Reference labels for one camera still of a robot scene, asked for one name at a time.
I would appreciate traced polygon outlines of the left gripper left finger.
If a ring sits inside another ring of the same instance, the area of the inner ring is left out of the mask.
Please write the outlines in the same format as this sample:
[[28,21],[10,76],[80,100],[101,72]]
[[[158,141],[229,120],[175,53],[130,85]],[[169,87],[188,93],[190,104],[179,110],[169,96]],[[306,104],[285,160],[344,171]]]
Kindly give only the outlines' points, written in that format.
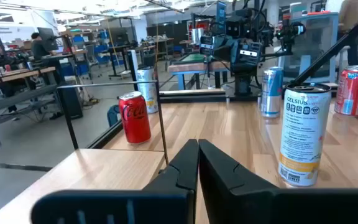
[[190,139],[141,190],[60,190],[32,207],[32,223],[194,223],[200,148]]

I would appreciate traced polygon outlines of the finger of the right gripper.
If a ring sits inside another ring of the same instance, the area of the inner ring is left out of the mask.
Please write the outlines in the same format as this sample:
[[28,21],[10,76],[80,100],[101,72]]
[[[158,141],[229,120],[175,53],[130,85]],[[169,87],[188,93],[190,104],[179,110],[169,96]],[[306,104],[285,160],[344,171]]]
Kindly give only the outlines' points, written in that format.
[[232,47],[232,63],[239,65],[257,65],[260,61],[262,44],[260,42],[235,42]]
[[203,35],[200,38],[200,54],[231,61],[231,44],[227,37]]

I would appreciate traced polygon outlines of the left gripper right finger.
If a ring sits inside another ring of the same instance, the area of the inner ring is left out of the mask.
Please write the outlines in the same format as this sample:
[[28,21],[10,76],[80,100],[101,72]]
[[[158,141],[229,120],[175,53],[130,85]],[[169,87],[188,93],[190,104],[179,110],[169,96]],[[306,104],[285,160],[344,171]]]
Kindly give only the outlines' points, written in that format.
[[199,145],[210,223],[358,223],[358,189],[280,189],[208,140]]

